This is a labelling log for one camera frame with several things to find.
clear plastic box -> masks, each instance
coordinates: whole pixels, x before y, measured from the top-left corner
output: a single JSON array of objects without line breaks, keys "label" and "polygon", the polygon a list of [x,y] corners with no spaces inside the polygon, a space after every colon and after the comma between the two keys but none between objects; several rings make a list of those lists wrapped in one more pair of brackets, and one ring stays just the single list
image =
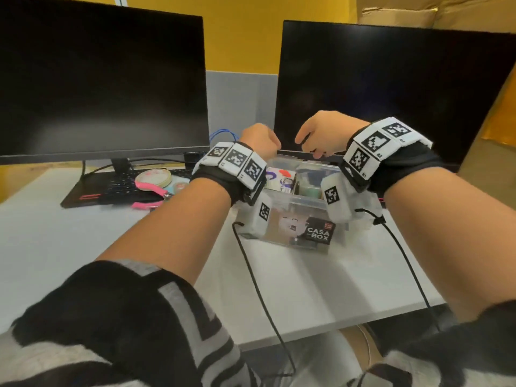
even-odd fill
[{"label": "clear plastic box", "polygon": [[[307,240],[301,235],[305,232],[310,217],[330,221],[326,201],[320,192],[320,184],[326,176],[339,173],[339,167],[320,162],[303,162],[285,156],[270,160],[267,166],[294,171],[296,180],[292,193],[263,189],[262,192],[272,198],[273,206],[267,232],[260,240],[327,254],[329,247],[332,247],[334,242],[343,243],[345,241],[346,231],[365,231],[371,228],[374,218],[367,213],[355,212],[356,208],[368,209],[377,216],[382,214],[382,208],[376,195],[369,192],[358,194],[346,181],[345,198],[352,209],[351,220],[335,226],[329,246]],[[239,212],[237,220],[241,220],[242,217],[243,214]]]}]

black monitor screen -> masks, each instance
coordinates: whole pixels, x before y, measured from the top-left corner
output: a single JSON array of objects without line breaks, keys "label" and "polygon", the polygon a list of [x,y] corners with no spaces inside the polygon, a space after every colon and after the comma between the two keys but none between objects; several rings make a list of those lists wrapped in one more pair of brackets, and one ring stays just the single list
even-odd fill
[{"label": "black monitor screen", "polygon": [[286,21],[274,131],[282,148],[318,110],[396,116],[458,168],[516,62],[516,35]]},{"label": "black monitor screen", "polygon": [[0,162],[199,151],[209,145],[202,18],[0,0],[0,132]]}]

keyboard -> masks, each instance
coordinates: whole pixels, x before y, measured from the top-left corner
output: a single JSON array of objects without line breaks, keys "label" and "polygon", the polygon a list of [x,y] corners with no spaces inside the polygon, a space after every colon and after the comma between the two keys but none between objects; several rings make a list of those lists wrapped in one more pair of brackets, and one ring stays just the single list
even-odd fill
[{"label": "keyboard", "polygon": [[[130,205],[133,202],[156,202],[163,198],[153,191],[139,190],[134,179],[147,170],[134,170],[130,173],[117,175],[108,182],[106,191],[99,197],[99,205]],[[190,179],[192,172],[187,169],[169,170],[172,175]]]}]

hand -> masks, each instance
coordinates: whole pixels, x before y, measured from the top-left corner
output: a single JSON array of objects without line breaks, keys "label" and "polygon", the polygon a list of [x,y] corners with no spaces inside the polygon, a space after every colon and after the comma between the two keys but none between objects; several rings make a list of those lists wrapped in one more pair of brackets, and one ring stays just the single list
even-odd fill
[{"label": "hand", "polygon": [[242,132],[241,142],[249,145],[266,162],[278,153],[280,140],[274,132],[261,123],[249,126]]},{"label": "hand", "polygon": [[341,114],[338,111],[318,111],[309,118],[297,133],[295,142],[300,144],[310,134],[303,144],[303,152],[314,151],[314,158],[331,156],[335,152],[346,150],[347,143],[352,135],[369,122],[352,116]]}]

monitor stand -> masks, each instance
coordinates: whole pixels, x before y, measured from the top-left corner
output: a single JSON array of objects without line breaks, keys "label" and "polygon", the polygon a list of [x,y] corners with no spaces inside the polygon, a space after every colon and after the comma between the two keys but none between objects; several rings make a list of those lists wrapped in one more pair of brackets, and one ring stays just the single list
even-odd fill
[{"label": "monitor stand", "polygon": [[[184,155],[185,168],[193,170],[195,163],[201,159],[204,153],[189,153]],[[61,202],[61,207],[76,208],[81,206],[99,205],[99,197],[105,192],[110,181],[116,176],[124,176],[133,173],[131,163],[128,159],[111,159],[113,170],[108,172],[97,172],[85,176],[75,184],[74,188]],[[143,191],[143,194],[150,194],[159,201],[161,197],[150,191]]]}]

